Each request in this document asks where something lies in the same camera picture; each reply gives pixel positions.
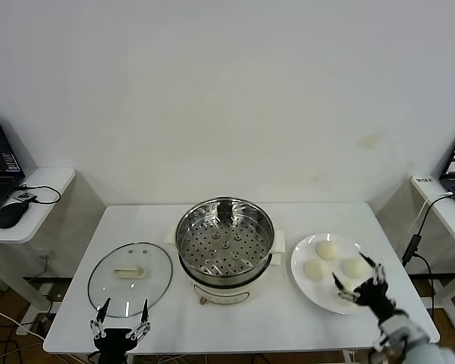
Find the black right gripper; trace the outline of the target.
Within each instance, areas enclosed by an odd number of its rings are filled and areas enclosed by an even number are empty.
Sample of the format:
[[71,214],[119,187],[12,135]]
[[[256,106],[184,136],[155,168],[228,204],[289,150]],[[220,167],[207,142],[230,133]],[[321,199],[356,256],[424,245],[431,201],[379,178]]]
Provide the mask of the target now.
[[379,322],[385,322],[394,315],[396,304],[387,297],[388,283],[384,266],[363,253],[359,254],[372,268],[372,278],[351,291],[346,289],[342,281],[333,273],[337,295],[347,302],[369,307]]

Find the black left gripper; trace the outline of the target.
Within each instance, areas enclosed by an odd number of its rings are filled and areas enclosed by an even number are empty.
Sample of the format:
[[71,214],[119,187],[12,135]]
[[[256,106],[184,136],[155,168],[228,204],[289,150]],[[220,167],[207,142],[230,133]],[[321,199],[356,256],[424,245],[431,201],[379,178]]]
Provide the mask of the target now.
[[132,328],[104,328],[103,323],[107,315],[111,298],[97,309],[96,318],[89,322],[93,332],[93,343],[99,353],[98,364],[126,363],[126,352],[134,349],[150,331],[148,300],[143,304],[140,323]]

